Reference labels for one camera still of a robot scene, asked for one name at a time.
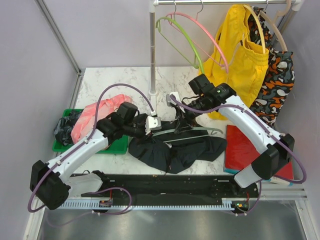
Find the pink fabric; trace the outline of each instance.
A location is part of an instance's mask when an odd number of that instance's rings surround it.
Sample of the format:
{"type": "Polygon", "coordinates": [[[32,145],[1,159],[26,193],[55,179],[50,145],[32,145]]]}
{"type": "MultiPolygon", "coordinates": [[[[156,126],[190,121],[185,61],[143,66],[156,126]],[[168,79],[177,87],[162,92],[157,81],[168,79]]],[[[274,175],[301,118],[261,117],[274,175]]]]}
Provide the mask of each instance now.
{"type": "MultiPolygon", "coordinates": [[[[114,112],[123,102],[132,103],[130,96],[119,94],[110,99],[101,100],[98,108],[98,120],[114,112]]],[[[72,141],[76,144],[94,127],[97,103],[86,106],[71,132],[72,141]]]]}

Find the green tray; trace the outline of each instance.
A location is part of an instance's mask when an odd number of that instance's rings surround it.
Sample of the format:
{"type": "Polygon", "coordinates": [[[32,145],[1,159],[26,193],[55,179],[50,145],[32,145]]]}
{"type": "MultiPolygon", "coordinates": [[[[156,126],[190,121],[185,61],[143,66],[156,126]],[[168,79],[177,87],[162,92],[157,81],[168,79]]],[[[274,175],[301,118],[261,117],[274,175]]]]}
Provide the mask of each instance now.
{"type": "MultiPolygon", "coordinates": [[[[72,110],[81,111],[82,109],[66,109],[63,112],[62,117],[66,117],[70,114],[72,110]]],[[[54,152],[63,153],[69,148],[71,148],[73,144],[69,144],[67,146],[63,146],[61,143],[54,140],[52,150],[54,152]]],[[[97,154],[126,154],[128,148],[128,136],[124,135],[122,138],[115,140],[111,146],[107,150],[101,150],[97,152],[97,154]]]]}

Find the gray floor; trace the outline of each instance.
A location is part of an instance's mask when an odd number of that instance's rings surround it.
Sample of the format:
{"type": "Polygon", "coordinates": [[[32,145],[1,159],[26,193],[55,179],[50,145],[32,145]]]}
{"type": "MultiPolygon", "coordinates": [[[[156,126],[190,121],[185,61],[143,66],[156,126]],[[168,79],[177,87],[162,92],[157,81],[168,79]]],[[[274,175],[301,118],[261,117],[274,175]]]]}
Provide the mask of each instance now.
{"type": "MultiPolygon", "coordinates": [[[[62,224],[87,210],[54,210],[62,224]]],[[[89,214],[61,228],[43,221],[38,240],[305,240],[291,204],[259,202],[248,216],[218,211],[131,211],[118,216],[89,214]]]]}

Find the yellow shirt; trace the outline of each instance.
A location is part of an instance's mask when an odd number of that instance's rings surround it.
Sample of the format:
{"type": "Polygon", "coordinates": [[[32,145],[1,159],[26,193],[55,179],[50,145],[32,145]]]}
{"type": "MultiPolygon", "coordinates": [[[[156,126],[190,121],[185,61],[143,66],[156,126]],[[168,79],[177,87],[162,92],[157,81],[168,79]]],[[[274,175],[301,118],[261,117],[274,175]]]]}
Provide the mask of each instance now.
{"type": "MultiPolygon", "coordinates": [[[[223,51],[229,63],[229,73],[226,74],[212,59],[204,64],[204,74],[215,86],[227,83],[232,87],[247,107],[256,99],[268,69],[269,51],[263,53],[262,46],[250,41],[248,18],[250,12],[243,5],[233,5],[220,26],[215,40],[223,51]]],[[[217,62],[220,60],[218,51],[211,56],[217,62]]],[[[225,120],[218,112],[208,114],[212,119],[225,120]]]]}

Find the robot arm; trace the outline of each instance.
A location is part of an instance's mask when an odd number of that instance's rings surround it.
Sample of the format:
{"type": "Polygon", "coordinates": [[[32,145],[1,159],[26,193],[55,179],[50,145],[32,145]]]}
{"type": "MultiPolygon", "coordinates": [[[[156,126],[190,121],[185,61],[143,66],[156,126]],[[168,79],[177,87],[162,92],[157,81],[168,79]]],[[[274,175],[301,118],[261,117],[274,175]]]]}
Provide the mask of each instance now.
{"type": "Polygon", "coordinates": [[[95,173],[70,177],[85,161],[100,150],[106,149],[123,135],[141,138],[146,135],[147,119],[156,121],[157,118],[140,114],[135,117],[138,108],[128,102],[122,103],[117,112],[99,120],[96,129],[69,150],[43,163],[37,161],[32,166],[30,189],[33,191],[42,177],[54,166],[44,182],[40,185],[36,196],[50,209],[61,206],[69,197],[88,192],[96,192],[102,185],[102,180],[95,173]]]}
{"type": "MultiPolygon", "coordinates": [[[[176,107],[177,113],[183,115],[177,116],[177,119],[184,119],[189,125],[192,125],[197,116],[216,108],[219,113],[232,121],[248,137],[260,153],[260,156],[251,165],[234,176],[238,189],[246,188],[261,179],[270,179],[290,161],[290,154],[271,135],[290,150],[293,150],[294,138],[290,134],[282,136],[279,132],[267,126],[242,102],[229,85],[222,83],[215,87],[204,74],[194,78],[189,82],[189,85],[199,97],[184,106],[185,113],[181,111],[181,104],[178,104],[177,98],[174,101],[171,98],[168,100],[170,105],[176,107]]],[[[177,92],[173,92],[170,96],[177,96],[177,94],[177,92]]]]}

